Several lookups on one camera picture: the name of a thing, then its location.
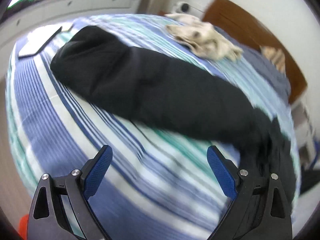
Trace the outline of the black green-lined down jacket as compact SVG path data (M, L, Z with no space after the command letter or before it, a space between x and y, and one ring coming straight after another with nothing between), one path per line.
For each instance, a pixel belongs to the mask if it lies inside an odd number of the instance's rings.
M56 80L94 106L117 138L115 167L172 220L204 229L224 197L204 161L211 142L230 144L257 176L277 173L289 203L296 194L290 141L277 118L226 80L174 57L131 47L87 26L50 63Z

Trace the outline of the orange sleeve of operator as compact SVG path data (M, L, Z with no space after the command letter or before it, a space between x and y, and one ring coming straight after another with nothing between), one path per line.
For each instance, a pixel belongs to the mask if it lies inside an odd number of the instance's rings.
M18 234L22 237L23 240L27 240L27 227L28 227L28 218L29 215L24 215L18 224Z

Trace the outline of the black bag on floor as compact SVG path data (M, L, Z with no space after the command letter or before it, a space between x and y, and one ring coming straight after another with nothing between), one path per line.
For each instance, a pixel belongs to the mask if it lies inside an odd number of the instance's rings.
M305 169L301 166L301 186L300 194L304 194L312 189L320 181L320 170L319 169Z

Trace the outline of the white bedside cabinet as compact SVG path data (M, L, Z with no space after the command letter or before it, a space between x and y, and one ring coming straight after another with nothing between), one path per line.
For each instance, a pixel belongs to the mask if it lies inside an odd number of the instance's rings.
M311 116L302 99L297 100L291 110L300 162L304 167L310 167L316 157L315 129Z

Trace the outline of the striped blue green bedspread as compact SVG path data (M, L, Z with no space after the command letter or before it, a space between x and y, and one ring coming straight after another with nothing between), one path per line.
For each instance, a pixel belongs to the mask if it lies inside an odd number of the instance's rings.
M156 15L98 15L73 28L34 57L20 59L27 34L16 41L7 73L6 108L12 157L30 194L44 173L64 176L110 145L113 159L89 203L113 239L207 239L227 208L207 162L210 141L135 125L85 102L56 81L49 65L80 29L97 25L129 46L176 57L238 86L252 105L277 117L291 140L295 178L299 154L290 107L246 59L200 59L167 33L174 21Z

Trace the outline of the grey blue checked pillow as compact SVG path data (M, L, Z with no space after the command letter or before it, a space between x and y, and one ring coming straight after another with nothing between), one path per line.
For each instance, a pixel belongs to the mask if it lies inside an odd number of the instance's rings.
M259 51L254 50L253 48L244 45L232 38L227 32L223 29L215 26L215 30L224 36L227 40L232 42L235 46L240 47L243 52L243 57L249 62L252 67L260 74L276 91L279 97L283 102L288 105L289 97L291 94L291 86L286 75L280 73L276 67Z

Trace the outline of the striped orange pillow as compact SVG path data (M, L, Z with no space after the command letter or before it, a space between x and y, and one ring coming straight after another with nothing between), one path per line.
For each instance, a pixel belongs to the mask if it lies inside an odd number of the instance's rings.
M277 69L285 74L285 54L280 48L260 46L260 51Z

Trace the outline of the white flat box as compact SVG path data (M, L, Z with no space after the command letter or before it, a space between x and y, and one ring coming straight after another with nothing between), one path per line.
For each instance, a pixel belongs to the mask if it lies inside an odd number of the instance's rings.
M30 57L40 53L61 30L62 26L58 24L50 24L35 29L27 35L27 42L19 51L18 57Z

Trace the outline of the cream fleece garment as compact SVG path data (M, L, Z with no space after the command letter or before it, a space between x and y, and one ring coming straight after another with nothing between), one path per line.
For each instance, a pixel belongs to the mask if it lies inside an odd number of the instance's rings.
M196 56L219 61L229 59L233 62L241 58L243 49L232 44L227 38L214 29L209 22L189 14L165 14L179 25L166 25L167 32L181 45L189 48Z

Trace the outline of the brown wooden headboard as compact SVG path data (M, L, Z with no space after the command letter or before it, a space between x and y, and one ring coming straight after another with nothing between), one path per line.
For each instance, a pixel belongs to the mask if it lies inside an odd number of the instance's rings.
M290 105L303 96L308 83L289 51L259 20L230 0L213 0L202 20L222 28L232 38L257 51L261 46L280 48L285 54L286 77L291 86Z

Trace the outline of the white long dresser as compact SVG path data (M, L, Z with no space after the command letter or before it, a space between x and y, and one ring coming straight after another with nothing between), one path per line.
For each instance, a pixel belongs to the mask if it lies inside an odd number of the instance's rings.
M42 22L79 12L131 9L136 0L45 0L21 10L1 24L1 51L18 35Z

